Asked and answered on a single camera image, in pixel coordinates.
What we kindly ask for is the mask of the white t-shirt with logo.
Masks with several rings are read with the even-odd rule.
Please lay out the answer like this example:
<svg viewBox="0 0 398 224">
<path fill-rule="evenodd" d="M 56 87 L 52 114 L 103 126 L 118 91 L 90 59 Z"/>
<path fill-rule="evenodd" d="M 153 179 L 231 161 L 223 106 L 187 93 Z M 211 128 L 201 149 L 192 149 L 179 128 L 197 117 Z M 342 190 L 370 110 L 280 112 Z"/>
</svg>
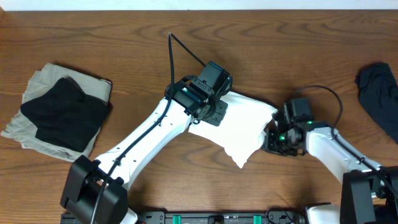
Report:
<svg viewBox="0 0 398 224">
<path fill-rule="evenodd" d="M 219 126 L 205 122 L 193 124 L 188 132 L 206 138 L 224 148 L 239 168 L 264 143 L 265 127 L 273 120 L 277 109 L 265 102 L 235 92 L 221 97 L 228 104 Z"/>
</svg>

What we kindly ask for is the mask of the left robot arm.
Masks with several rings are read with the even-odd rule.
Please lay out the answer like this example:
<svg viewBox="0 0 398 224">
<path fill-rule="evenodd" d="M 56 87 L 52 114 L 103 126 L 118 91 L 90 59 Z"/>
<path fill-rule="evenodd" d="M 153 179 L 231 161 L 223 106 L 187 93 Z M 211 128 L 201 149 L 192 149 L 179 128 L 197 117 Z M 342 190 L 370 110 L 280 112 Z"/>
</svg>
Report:
<svg viewBox="0 0 398 224">
<path fill-rule="evenodd" d="M 72 163 L 60 200 L 80 223 L 137 223 L 128 192 L 139 173 L 173 138 L 191 124 L 219 126 L 227 110 L 221 97 L 232 79 L 184 77 L 171 83 L 152 114 L 126 139 L 95 160 Z"/>
</svg>

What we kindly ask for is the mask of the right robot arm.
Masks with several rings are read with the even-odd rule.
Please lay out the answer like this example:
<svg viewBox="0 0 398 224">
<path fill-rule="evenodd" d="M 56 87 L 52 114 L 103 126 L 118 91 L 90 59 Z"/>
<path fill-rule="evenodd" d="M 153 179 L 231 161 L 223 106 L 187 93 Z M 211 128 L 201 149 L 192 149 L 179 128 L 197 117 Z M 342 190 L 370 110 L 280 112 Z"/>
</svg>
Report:
<svg viewBox="0 0 398 224">
<path fill-rule="evenodd" d="M 397 223 L 397 168 L 383 167 L 345 141 L 310 109 L 284 107 L 273 115 L 262 149 L 278 156 L 317 158 L 340 182 L 341 202 L 305 208 L 306 223 Z"/>
</svg>

